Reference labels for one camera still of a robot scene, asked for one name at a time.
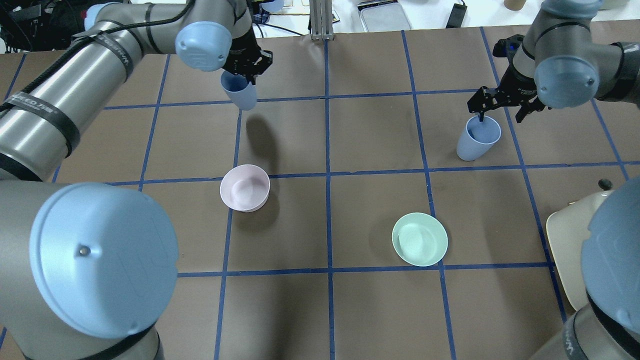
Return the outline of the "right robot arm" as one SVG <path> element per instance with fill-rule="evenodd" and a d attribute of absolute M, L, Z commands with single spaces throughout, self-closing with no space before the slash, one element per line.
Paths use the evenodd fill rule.
<path fill-rule="evenodd" d="M 481 119 L 519 106 L 517 123 L 533 112 L 588 101 L 639 104 L 639 44 L 594 43 L 591 21 L 601 0 L 544 0 L 526 35 L 501 39 L 493 55 L 509 66 L 496 88 L 467 102 Z M 586 227 L 563 235 L 576 244 L 586 303 L 532 356 L 534 360 L 639 358 L 639 179 L 603 193 Z"/>

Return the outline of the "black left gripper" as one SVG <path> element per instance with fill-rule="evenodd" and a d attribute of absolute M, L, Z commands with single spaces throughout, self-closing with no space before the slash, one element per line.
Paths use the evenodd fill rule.
<path fill-rule="evenodd" d="M 256 86 L 259 75 L 263 75 L 274 62 L 274 53 L 263 50 L 258 44 L 254 30 L 234 38 L 226 62 L 222 68 L 233 74 L 242 75 L 248 84 Z"/>

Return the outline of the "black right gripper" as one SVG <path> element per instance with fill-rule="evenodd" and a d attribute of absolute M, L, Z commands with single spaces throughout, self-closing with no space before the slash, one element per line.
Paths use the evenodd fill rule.
<path fill-rule="evenodd" d="M 547 108 L 538 98 L 534 79 L 521 73 L 513 64 L 507 67 L 496 88 L 479 88 L 467 101 L 468 111 L 476 114 L 480 123 L 487 111 L 514 106 L 520 106 L 515 114 L 517 124 L 521 124 L 526 116 Z"/>

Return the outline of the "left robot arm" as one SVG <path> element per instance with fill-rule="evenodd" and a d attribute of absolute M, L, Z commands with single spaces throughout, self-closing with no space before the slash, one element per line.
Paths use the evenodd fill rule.
<path fill-rule="evenodd" d="M 182 190 L 190 109 L 162 118 L 170 62 L 253 85 L 269 66 L 239 0 L 98 6 L 1 107 L 1 328 L 23 360 L 161 360 L 156 322 L 188 258 L 151 186 Z"/>

